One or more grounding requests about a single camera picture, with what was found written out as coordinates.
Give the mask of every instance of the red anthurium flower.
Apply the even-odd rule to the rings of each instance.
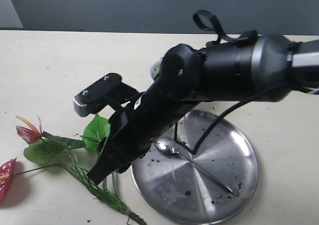
[[[0,167],[0,202],[10,188],[15,162],[16,158],[11,159]]]
[[[22,126],[16,126],[16,131],[17,131],[18,135],[21,138],[23,138],[27,144],[34,144],[35,142],[38,142],[42,137],[42,125],[41,125],[40,118],[38,117],[39,122],[40,122],[40,126],[39,126],[40,131],[39,131],[33,124],[31,124],[26,119],[24,119],[20,116],[17,116],[17,115],[16,115],[16,117],[18,119],[22,120],[24,123],[26,123],[30,127],[30,129],[28,129],[28,128],[25,128]]]

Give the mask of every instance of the black cable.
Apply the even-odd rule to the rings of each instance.
[[[226,109],[224,112],[222,112],[215,120],[214,122],[212,122],[208,128],[206,129],[206,131],[200,136],[200,138],[197,140],[195,147],[193,150],[188,150],[191,154],[196,155],[200,145],[204,142],[204,140],[206,139],[206,137],[210,134],[210,132],[213,130],[213,128],[215,128],[215,126],[221,122],[223,120],[223,118],[225,118],[228,114],[230,114],[231,112],[233,112],[234,110],[244,106],[245,104],[248,104],[258,98],[260,98],[261,96],[264,96],[265,94],[278,89],[280,87],[285,87],[287,85],[280,85],[280,86],[276,86],[276,87],[272,87],[270,89],[267,89],[255,96],[252,96],[246,100],[240,101],[237,104],[234,104],[233,106],[229,107],[228,109]]]

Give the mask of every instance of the stainless steel plate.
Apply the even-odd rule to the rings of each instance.
[[[193,148],[216,118],[192,110],[178,125],[178,137]],[[162,137],[173,138],[174,129]],[[239,213],[252,198],[258,181],[255,153],[245,136],[223,120],[206,138],[196,156],[179,151],[219,180],[240,192],[236,197],[216,185],[183,159],[161,153],[154,145],[132,164],[134,181],[147,203],[163,216],[182,224],[216,224]]]

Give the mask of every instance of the table surface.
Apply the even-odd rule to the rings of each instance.
[[[0,31],[0,163],[18,157],[16,172],[37,167],[23,157],[26,143],[16,135],[21,115],[46,131],[65,137],[83,132],[93,116],[80,118],[72,98],[109,72],[138,90],[151,81],[149,65],[172,46],[202,47],[213,35],[123,34]],[[298,41],[315,36],[288,36]],[[203,103],[200,109],[221,113],[232,103]],[[260,164],[257,191],[250,204],[226,225],[318,224],[319,97],[291,93],[279,103],[251,103],[227,120],[252,142]],[[109,117],[109,108],[101,112]],[[131,171],[119,175],[123,200],[150,225],[175,223],[143,200]],[[100,204],[58,168],[14,177],[0,204],[0,224],[124,225],[127,218]]]

